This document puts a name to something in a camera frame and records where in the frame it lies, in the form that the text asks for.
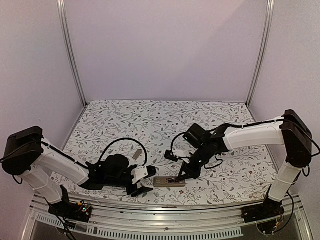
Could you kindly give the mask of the grey remote control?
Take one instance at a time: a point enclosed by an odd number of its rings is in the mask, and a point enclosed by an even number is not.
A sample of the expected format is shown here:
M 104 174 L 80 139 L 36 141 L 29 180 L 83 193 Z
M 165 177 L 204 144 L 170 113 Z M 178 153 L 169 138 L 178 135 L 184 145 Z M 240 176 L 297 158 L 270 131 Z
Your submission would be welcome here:
M 182 188 L 186 186 L 186 181 L 176 180 L 176 178 L 172 176 L 157 176 L 153 178 L 153 186 L 156 188 Z

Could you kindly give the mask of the grey battery compartment cover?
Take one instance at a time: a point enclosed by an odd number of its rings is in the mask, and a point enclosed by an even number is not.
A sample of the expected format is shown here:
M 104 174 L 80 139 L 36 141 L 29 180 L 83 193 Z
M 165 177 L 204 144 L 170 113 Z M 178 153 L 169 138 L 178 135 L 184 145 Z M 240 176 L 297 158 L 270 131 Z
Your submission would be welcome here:
M 142 154 L 142 150 L 141 149 L 138 149 L 135 153 L 134 153 L 134 155 L 133 155 L 133 159 L 134 160 L 137 160 L 139 157 L 140 157 L 140 155 Z

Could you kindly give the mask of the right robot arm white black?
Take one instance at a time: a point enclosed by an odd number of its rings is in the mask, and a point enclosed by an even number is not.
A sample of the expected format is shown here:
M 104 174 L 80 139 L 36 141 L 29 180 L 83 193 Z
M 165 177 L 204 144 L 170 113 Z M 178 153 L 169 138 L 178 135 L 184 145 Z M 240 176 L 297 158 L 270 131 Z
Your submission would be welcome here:
M 212 131 L 193 124 L 183 138 L 196 148 L 196 152 L 183 162 L 176 178 L 178 181 L 197 179 L 201 169 L 213 157 L 231 150 L 264 145 L 285 146 L 285 161 L 269 187 L 267 200 L 258 208 L 262 218 L 269 218 L 278 210 L 278 203 L 312 161 L 312 134 L 291 109 L 271 120 L 245 125 L 224 123 Z

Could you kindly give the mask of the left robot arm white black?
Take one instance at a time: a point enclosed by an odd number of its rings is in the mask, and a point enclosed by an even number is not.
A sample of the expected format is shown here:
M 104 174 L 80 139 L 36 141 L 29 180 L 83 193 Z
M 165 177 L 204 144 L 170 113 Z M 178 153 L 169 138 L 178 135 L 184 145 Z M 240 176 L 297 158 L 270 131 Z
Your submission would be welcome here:
M 154 166 L 131 165 L 121 154 L 99 159 L 94 164 L 83 164 L 52 145 L 39 126 L 10 135 L 0 162 L 7 174 L 21 178 L 50 204 L 55 204 L 55 209 L 63 217 L 74 213 L 74 205 L 63 198 L 67 191 L 54 183 L 45 169 L 88 191 L 101 191 L 104 187 L 125 188 L 131 197 L 150 192 L 152 189 L 140 186 L 140 182 L 157 172 Z

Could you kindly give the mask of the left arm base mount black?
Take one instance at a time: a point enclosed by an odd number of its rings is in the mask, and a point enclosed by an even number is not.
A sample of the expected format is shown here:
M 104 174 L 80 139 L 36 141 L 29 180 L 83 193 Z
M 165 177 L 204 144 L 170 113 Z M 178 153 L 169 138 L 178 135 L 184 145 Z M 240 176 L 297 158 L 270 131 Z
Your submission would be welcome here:
M 48 212 L 64 219 L 88 223 L 93 210 L 92 205 L 85 203 L 84 200 L 78 203 L 71 203 L 67 189 L 62 185 L 60 188 L 62 191 L 61 201 L 54 204 L 50 203 Z

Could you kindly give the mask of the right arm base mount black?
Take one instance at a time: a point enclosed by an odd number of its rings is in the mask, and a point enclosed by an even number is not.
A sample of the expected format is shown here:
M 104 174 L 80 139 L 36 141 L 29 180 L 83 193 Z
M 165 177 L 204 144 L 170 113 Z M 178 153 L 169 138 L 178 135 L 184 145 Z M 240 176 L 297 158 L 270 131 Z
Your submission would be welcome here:
M 257 230 L 263 235 L 272 235 L 281 229 L 284 213 L 282 201 L 277 202 L 267 197 L 262 203 L 241 209 L 241 217 L 244 222 L 256 223 Z

